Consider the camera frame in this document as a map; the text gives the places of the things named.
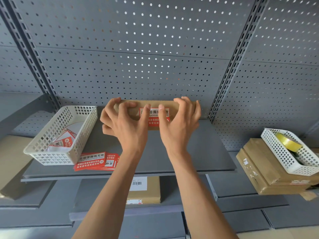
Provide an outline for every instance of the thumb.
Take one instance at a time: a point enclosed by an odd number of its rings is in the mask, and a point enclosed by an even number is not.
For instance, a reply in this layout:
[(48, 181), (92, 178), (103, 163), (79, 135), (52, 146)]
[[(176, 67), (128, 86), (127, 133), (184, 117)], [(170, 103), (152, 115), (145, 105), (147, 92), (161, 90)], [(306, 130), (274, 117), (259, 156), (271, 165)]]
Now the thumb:
[(164, 105), (159, 105), (159, 129), (166, 128), (168, 121), (166, 120), (166, 111)]
[(143, 108), (141, 118), (138, 122), (143, 127), (148, 127), (148, 118), (150, 116), (150, 109), (151, 109), (151, 104), (146, 104)]

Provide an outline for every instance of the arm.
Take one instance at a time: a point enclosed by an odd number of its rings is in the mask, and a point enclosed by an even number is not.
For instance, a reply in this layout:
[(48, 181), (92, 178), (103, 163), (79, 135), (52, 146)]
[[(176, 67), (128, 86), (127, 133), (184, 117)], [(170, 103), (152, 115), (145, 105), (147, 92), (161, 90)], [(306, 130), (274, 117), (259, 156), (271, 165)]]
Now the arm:
[(167, 122), (165, 109), (159, 105), (159, 129), (173, 165), (192, 238), (238, 239), (209, 191), (201, 182), (186, 150), (192, 132), (199, 126), (201, 107), (196, 108), (187, 97), (175, 98), (179, 103), (176, 117)]
[[(116, 239), (119, 236), (130, 185), (146, 145), (149, 116), (149, 112), (143, 112), (139, 121), (132, 120), (127, 108), (135, 107), (134, 102), (120, 104), (117, 114), (113, 107), (120, 100), (110, 100), (102, 111), (101, 121), (104, 123), (103, 133), (116, 136), (123, 152), (114, 172), (72, 239)], [(144, 109), (147, 111), (150, 107), (147, 104)]]

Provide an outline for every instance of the basket with yellow tape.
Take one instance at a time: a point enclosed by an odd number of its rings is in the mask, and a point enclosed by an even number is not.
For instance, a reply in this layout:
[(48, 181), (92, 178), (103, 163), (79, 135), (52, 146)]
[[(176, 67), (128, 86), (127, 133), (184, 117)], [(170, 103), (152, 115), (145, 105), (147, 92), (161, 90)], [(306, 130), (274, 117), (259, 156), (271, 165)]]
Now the basket with yellow tape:
[(317, 155), (292, 132), (265, 128), (261, 138), (287, 173), (311, 176), (319, 172)]

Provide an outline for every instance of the forearm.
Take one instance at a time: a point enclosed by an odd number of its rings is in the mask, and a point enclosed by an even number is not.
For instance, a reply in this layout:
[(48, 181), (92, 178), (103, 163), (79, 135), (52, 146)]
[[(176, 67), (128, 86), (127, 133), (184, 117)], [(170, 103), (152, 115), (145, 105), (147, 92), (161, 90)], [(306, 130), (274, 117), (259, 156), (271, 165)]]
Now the forearm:
[(184, 212), (192, 238), (238, 237), (199, 178), (190, 155), (169, 154), (176, 174)]
[(86, 214), (73, 239), (118, 238), (130, 185), (140, 155), (123, 152), (116, 169)]

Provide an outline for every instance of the person's left hand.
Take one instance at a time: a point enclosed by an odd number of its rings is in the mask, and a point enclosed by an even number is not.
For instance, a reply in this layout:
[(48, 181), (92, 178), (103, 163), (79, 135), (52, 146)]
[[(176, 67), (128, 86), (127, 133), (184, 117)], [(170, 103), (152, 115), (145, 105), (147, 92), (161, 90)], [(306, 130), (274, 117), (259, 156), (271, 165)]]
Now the person's left hand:
[(136, 107), (135, 102), (123, 102), (119, 105), (119, 112), (114, 105), (121, 98), (113, 98), (105, 106), (101, 113), (102, 130), (104, 134), (116, 136), (122, 145), (123, 152), (138, 153), (142, 155), (147, 142), (148, 118), (150, 115), (150, 104), (146, 104), (140, 120), (131, 119), (127, 113), (130, 107)]

